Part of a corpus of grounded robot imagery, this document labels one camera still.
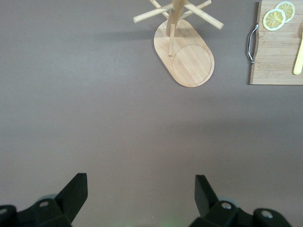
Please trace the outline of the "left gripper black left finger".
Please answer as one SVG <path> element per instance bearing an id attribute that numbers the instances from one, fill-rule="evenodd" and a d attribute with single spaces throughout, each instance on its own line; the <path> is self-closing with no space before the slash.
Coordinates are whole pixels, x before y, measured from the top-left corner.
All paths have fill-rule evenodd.
<path id="1" fill-rule="evenodd" d="M 76 174 L 54 197 L 37 201 L 17 211 L 14 205 L 1 205 L 2 227 L 71 227 L 88 197 L 86 173 Z"/>

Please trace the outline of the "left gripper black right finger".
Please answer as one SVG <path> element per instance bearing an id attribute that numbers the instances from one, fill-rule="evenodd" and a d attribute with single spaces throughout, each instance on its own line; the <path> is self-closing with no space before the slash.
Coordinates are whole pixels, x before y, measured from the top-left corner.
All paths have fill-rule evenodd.
<path id="1" fill-rule="evenodd" d="M 195 177 L 195 202 L 200 217 L 191 227 L 290 227 L 279 212 L 258 208 L 249 214 L 234 203 L 218 199 L 205 175 Z"/>

